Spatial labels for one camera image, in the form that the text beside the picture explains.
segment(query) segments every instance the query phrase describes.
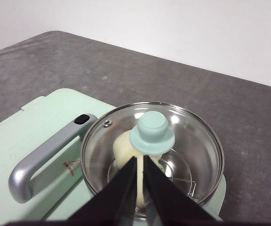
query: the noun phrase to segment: mint green knob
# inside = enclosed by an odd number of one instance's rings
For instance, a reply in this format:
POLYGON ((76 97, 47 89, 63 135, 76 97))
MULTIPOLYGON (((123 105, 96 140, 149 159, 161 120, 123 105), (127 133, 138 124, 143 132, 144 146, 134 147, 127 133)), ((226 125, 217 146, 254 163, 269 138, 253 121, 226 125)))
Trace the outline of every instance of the mint green knob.
POLYGON ((156 111, 143 114, 131 130, 131 145, 148 155, 164 154, 173 147, 175 135, 165 116, 156 111))

